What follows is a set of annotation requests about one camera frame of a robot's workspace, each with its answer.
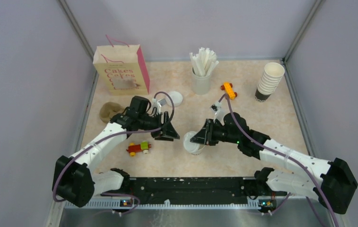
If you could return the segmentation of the white paper cup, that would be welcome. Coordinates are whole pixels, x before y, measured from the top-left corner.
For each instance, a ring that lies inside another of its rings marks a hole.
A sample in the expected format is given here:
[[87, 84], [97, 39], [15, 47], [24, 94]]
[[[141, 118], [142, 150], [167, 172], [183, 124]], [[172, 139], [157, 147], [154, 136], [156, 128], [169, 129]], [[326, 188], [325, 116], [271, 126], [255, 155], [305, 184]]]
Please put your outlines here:
[[204, 149], [204, 147], [205, 147], [205, 145], [200, 145], [200, 144], [184, 146], [185, 150], [192, 155], [199, 155], [202, 152], [202, 150]]

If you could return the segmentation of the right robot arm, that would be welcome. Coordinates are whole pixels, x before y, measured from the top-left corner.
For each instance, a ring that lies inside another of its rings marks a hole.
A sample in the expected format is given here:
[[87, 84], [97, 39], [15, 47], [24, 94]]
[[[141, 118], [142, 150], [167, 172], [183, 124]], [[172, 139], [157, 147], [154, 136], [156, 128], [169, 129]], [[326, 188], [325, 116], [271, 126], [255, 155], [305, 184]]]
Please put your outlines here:
[[234, 143], [244, 155], [290, 171], [289, 174], [272, 168], [257, 171], [255, 188], [262, 195], [271, 191], [292, 192], [317, 200], [334, 213], [345, 214], [358, 187], [345, 160], [329, 161], [290, 149], [270, 136], [250, 129], [238, 113], [226, 114], [223, 122], [206, 119], [190, 142], [208, 146], [219, 142]]

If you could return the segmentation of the brown pulp cup carrier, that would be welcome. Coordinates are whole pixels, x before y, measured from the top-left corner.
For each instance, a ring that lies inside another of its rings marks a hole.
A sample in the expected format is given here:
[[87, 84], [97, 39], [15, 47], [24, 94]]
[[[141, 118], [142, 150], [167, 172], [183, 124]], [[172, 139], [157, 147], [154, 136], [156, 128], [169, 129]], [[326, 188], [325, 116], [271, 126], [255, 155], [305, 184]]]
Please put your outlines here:
[[124, 111], [124, 107], [115, 102], [107, 102], [103, 104], [99, 111], [99, 118], [104, 123], [109, 123], [110, 119], [117, 115], [121, 114]]

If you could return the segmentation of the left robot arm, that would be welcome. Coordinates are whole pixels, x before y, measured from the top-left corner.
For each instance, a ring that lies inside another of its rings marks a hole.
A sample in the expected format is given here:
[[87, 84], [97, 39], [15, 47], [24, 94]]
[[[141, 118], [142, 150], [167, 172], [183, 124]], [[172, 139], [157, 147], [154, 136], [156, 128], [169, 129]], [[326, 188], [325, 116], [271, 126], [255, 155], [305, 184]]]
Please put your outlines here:
[[120, 170], [109, 170], [93, 176], [102, 160], [132, 134], [150, 133], [155, 140], [180, 139], [171, 124], [174, 111], [161, 112], [155, 98], [134, 96], [122, 113], [113, 116], [106, 127], [84, 148], [71, 156], [61, 156], [55, 163], [52, 197], [55, 202], [69, 201], [83, 207], [98, 194], [114, 191], [125, 195], [129, 181]]

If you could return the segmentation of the white plastic cup lid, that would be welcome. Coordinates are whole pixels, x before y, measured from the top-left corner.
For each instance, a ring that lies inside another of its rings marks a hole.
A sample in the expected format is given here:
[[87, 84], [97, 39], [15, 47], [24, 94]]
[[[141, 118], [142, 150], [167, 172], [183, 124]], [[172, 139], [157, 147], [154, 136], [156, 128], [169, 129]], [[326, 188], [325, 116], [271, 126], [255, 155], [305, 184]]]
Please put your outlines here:
[[195, 131], [189, 131], [189, 132], [187, 132], [187, 133], [184, 135], [183, 147], [184, 147], [185, 145], [193, 145], [193, 144], [195, 144], [195, 143], [193, 143], [193, 142], [190, 142], [190, 139], [191, 139], [194, 135], [196, 135], [196, 132], [195, 132]]

